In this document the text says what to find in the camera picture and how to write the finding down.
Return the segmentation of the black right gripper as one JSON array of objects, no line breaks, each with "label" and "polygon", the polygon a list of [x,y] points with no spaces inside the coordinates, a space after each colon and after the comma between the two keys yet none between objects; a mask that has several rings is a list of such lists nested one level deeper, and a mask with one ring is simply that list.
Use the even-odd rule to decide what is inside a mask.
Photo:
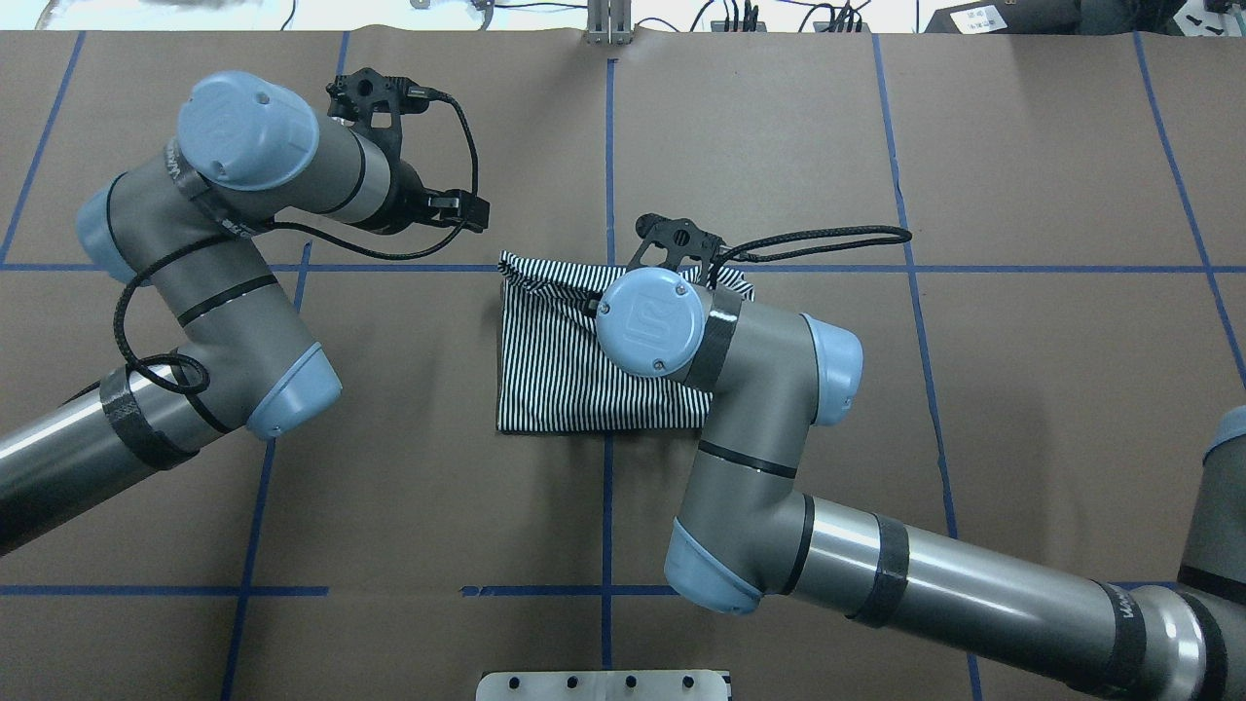
[{"label": "black right gripper", "polygon": [[[692,261],[699,263],[695,283],[706,285],[716,258],[720,256],[721,252],[726,252],[721,237],[701,230],[688,218],[672,219],[660,214],[643,214],[635,219],[635,232],[640,237],[640,247],[628,261],[628,271],[645,266],[677,271],[682,266],[682,261],[692,259]],[[662,261],[645,265],[642,256],[653,247],[664,252],[664,256]]]}]

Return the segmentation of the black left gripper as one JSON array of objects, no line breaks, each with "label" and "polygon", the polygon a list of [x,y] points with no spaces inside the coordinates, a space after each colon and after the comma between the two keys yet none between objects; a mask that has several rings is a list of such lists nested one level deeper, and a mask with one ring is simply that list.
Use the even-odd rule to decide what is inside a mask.
[{"label": "black left gripper", "polygon": [[[329,117],[348,123],[361,154],[361,171],[346,203],[326,217],[375,235],[396,235],[412,225],[483,234],[490,204],[478,194],[480,159],[464,108],[452,93],[364,67],[340,73],[326,85]],[[402,117],[422,115],[435,102],[454,108],[470,154],[470,187],[436,191],[422,186],[414,166],[402,159]]]}]

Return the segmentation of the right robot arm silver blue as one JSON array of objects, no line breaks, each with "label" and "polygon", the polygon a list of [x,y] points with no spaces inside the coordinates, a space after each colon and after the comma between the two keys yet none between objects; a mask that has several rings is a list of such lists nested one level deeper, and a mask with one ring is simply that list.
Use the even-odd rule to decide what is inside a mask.
[{"label": "right robot arm silver blue", "polygon": [[[807,253],[850,252],[911,239],[900,227],[796,232],[729,247],[689,219],[645,214],[642,248],[597,299],[601,346],[640,379],[706,393],[692,473],[667,555],[669,585],[699,608],[748,615],[766,596],[832,609],[868,629],[896,630],[1108,700],[1244,697],[1244,408],[1219,425],[1201,469],[1158,466],[1166,430],[1187,430],[1197,402],[1187,365],[1139,374],[1131,398],[1158,408],[1113,412],[1073,398],[1072,381],[1045,402],[1035,379],[1003,377],[1001,359],[963,350],[953,364],[952,443],[931,467],[867,467],[872,501],[840,483],[807,493],[837,453],[829,428],[861,390],[863,349],[854,332],[730,291],[728,261],[768,261],[766,247],[806,242]],[[1114,565],[1060,572],[971,540],[969,515],[1034,510],[1069,515],[1068,535],[1094,553],[1138,524],[1153,533],[1190,518],[1170,585],[1103,580]]]}]

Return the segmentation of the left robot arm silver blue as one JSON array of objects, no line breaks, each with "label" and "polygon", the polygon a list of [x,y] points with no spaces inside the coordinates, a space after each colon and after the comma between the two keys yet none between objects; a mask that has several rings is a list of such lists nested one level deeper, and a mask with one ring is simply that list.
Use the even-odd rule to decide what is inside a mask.
[{"label": "left robot arm silver blue", "polygon": [[369,234],[450,237],[488,225],[477,183],[422,186],[402,117],[447,92],[360,68],[316,115],[254,73],[196,83],[174,134],[77,213],[83,252],[122,284],[120,369],[2,440],[2,552],[12,553],[244,427],[275,440],[323,412],[340,381],[255,247],[288,208]]}]

